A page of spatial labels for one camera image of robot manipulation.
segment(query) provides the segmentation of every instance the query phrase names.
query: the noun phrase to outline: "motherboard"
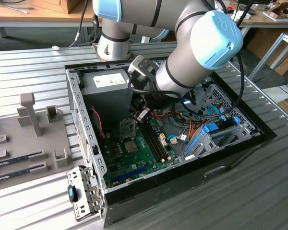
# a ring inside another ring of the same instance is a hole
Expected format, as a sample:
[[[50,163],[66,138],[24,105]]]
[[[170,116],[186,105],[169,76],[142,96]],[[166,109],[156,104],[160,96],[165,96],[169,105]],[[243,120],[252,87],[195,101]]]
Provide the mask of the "motherboard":
[[[104,179],[114,187],[179,163],[158,121],[136,124],[125,119],[105,129],[103,157],[108,168]]]

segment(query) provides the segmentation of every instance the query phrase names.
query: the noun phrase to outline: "green circuit board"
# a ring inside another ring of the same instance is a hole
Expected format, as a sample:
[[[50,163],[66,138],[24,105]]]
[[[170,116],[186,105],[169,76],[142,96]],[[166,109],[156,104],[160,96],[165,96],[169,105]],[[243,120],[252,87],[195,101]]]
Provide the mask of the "green circuit board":
[[[163,132],[157,120],[152,119],[146,127],[148,126],[154,132],[155,140],[159,141],[166,157],[156,157],[143,130],[132,120],[105,130],[106,139],[102,152],[108,169],[104,176],[107,187],[114,187],[179,163],[175,151],[169,145],[161,145],[159,134]]]

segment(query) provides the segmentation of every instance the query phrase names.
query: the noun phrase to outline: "expansion slot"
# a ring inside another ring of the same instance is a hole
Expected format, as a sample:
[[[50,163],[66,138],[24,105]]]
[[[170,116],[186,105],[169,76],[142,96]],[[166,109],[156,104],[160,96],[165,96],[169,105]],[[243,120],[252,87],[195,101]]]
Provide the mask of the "expansion slot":
[[[167,154],[165,153],[163,147],[160,144],[159,139],[156,137],[155,133],[153,132],[152,127],[147,124],[139,124],[139,128],[151,150],[153,153],[155,160],[157,162],[161,161],[162,159],[167,158]]]
[[[46,168],[46,164],[44,162],[40,163],[40,164],[31,165],[29,168],[21,169],[21,170],[15,171],[15,172],[11,172],[11,173],[8,173],[8,174],[5,174],[5,175],[1,175],[0,176],[0,181],[9,180],[11,178],[14,178],[14,177],[17,177],[17,176],[22,176],[22,175],[25,175],[25,174],[28,174],[28,173],[34,174],[35,172],[38,172],[38,170],[43,170],[44,171],[45,168]]]
[[[113,177],[111,179],[111,182],[115,182],[115,181],[122,181],[122,180],[126,180],[127,178],[129,177],[132,177],[132,176],[135,176],[135,175],[138,175],[140,173],[143,173],[145,172],[145,170],[149,167],[149,165],[146,165],[146,166],[143,166],[142,168],[140,169],[136,169],[136,170],[133,170],[131,172],[127,172],[123,175],[120,175],[120,176],[116,176],[116,177]]]
[[[27,155],[23,155],[21,157],[15,157],[15,158],[0,161],[0,167],[11,165],[11,164],[16,164],[16,163],[28,161],[28,160],[34,161],[34,158],[38,158],[40,160],[40,159],[44,159],[46,157],[47,157],[47,155],[45,154],[45,152],[43,150],[37,151],[37,152],[33,152],[33,153],[30,153]]]

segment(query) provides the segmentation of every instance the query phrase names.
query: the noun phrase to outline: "aluminum profile table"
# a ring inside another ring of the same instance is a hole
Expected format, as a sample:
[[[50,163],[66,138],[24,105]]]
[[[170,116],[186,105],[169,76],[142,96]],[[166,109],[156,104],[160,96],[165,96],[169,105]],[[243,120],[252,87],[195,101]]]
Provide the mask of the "aluminum profile table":
[[[265,56],[263,57],[263,59],[261,59],[261,61],[258,63],[258,65],[255,67],[255,69],[252,71],[252,73],[249,75],[249,79],[253,80],[257,74],[260,72],[260,70],[263,68],[263,66],[265,65],[265,63],[268,61],[268,59],[274,54],[274,52],[277,50],[277,48],[280,47],[280,45],[283,42],[287,42],[288,43],[288,33],[282,33],[278,39],[273,43],[273,45],[271,46],[271,48],[268,50],[268,52],[265,54]],[[276,58],[276,60],[272,63],[272,65],[270,66],[271,69],[274,69],[275,67],[277,67],[277,65],[279,64],[279,62],[281,60],[283,60],[283,58],[285,57],[285,55],[287,55],[288,53],[288,45],[286,46],[286,48],[282,51],[282,53]]]
[[[175,47],[134,44],[132,50],[152,58]],[[0,117],[16,115],[19,93],[34,92],[38,111],[56,104],[64,112],[73,163],[83,164],[64,65],[95,61],[89,47],[0,52]],[[237,69],[228,64],[218,74],[239,92]],[[275,140],[234,170],[107,229],[288,229],[288,116],[248,79],[243,100],[276,132]],[[0,190],[0,229],[102,229],[98,216],[75,221],[67,185],[62,172]]]

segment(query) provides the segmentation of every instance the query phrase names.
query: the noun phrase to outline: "ram slot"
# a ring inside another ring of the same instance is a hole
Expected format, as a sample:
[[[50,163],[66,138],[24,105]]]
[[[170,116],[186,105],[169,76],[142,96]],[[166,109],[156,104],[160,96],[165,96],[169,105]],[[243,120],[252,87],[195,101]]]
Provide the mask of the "ram slot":
[[[162,159],[166,159],[167,154],[165,153],[163,147],[161,146],[160,141],[154,134],[151,126],[147,123],[144,123],[142,125],[139,125],[139,127],[148,144],[148,147],[150,148],[151,152],[155,157],[155,160],[159,162]]]

